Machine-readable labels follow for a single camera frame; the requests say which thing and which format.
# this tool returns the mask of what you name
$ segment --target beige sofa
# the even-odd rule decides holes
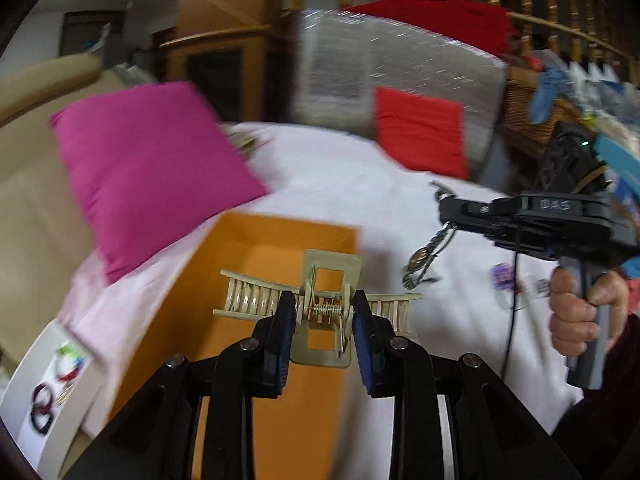
[[[124,87],[89,54],[0,80],[0,349],[10,363],[56,316],[73,272],[94,246],[49,117],[83,97]]]

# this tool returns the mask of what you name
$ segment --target purple sticker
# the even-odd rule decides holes
[[[509,264],[493,266],[491,277],[496,290],[513,290],[513,267]]]

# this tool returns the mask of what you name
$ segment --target red cloth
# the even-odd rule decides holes
[[[459,103],[376,88],[378,143],[409,170],[466,178]]]
[[[473,0],[379,0],[346,10],[426,28],[494,56],[509,51],[511,21],[500,6]]]

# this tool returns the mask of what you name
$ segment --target screw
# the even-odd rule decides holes
[[[405,337],[397,335],[389,340],[391,348],[394,350],[406,350],[409,348],[409,340]]]
[[[260,342],[255,337],[245,337],[238,344],[242,350],[255,350]]]
[[[482,359],[476,354],[464,354],[462,362],[469,368],[478,368],[482,364]]]
[[[167,359],[164,360],[164,364],[166,364],[169,368],[177,368],[184,362],[184,355],[182,354],[171,354]]]

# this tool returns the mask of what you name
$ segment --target white box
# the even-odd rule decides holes
[[[20,362],[0,400],[0,418],[42,480],[58,480],[103,379],[91,352],[56,320]]]

